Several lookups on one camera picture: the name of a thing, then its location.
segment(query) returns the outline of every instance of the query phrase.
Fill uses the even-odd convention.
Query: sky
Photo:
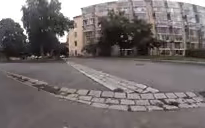
[[[21,17],[21,7],[25,4],[26,0],[0,0],[0,20],[3,18],[12,18],[15,22],[19,22],[22,25]],[[73,18],[74,16],[81,15],[81,8],[89,5],[104,3],[108,1],[115,0],[60,0],[62,3],[61,12],[69,17]],[[205,6],[205,0],[173,0],[173,1],[182,1],[187,3],[193,3]],[[65,37],[60,38],[61,42],[64,42]]]

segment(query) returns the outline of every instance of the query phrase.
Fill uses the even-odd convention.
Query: low building
[[[73,18],[74,28],[68,32],[68,47],[70,56],[81,56],[82,49],[84,47],[83,42],[83,19],[82,16],[76,16]]]

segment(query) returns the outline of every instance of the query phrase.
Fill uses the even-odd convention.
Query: stone curb
[[[193,92],[131,94],[132,96],[128,97],[130,95],[128,93],[60,88],[26,76],[10,72],[5,73],[8,77],[16,81],[49,92],[57,98],[97,108],[129,112],[176,111],[179,109],[205,108],[205,98]]]
[[[135,61],[168,62],[168,63],[194,64],[194,65],[204,65],[205,66],[205,62],[196,62],[196,61],[153,60],[153,59],[136,59]]]

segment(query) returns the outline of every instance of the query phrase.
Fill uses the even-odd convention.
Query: green tree
[[[25,49],[26,36],[19,23],[12,19],[2,19],[0,21],[0,51],[10,56],[20,56]]]
[[[101,38],[99,48],[102,55],[110,55],[111,46],[119,45],[121,49],[128,47],[127,26],[129,20],[124,12],[116,13],[114,10],[108,12],[108,16],[101,17]]]
[[[106,17],[100,18],[101,38],[98,46],[101,53],[110,55],[111,46],[120,49],[137,48],[138,54],[147,55],[149,49],[159,47],[153,38],[151,25],[144,20],[126,18],[124,12],[109,11]]]
[[[23,25],[26,29],[34,54],[44,55],[59,49],[57,36],[73,27],[73,21],[61,12],[58,0],[27,0],[22,7]]]
[[[132,46],[137,48],[139,55],[147,55],[150,49],[160,46],[159,41],[153,38],[151,28],[151,24],[139,19],[133,19],[128,26],[130,41]]]

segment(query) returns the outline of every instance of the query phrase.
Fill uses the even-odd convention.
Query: asphalt road
[[[0,65],[1,69],[18,73],[49,84],[74,89],[108,90],[104,86],[88,79],[66,63],[8,63]]]
[[[0,64],[0,67],[6,68],[12,65]],[[104,110],[59,100],[46,92],[37,91],[9,79],[0,72],[0,128],[67,126],[69,128],[205,128],[205,108],[142,113]]]
[[[166,92],[205,91],[205,66],[113,58],[70,60]]]

